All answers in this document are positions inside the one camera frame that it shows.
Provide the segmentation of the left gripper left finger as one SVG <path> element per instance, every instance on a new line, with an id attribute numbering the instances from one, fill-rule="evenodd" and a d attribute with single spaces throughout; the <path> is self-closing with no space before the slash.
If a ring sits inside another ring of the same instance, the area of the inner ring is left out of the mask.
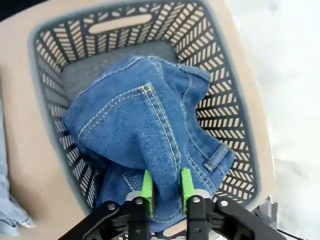
<path id="1" fill-rule="evenodd" d="M 115 240 L 127 233 L 129 240 L 149 240 L 153 213 L 154 184 L 146 170 L 141 190 L 129 193 L 124 204 L 106 201 L 88 216 L 90 228 L 83 239 Z"/>

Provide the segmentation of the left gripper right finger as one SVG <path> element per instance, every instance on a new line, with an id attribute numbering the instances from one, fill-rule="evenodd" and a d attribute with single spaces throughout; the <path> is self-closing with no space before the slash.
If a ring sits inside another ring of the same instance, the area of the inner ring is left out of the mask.
<path id="1" fill-rule="evenodd" d="M 228 240 L 284 240 L 285 237 L 259 217 L 227 197 L 216 201 L 205 197 L 207 191 L 195 189 L 191 171 L 180 172 L 186 238 L 208 240 L 209 231 Z"/>

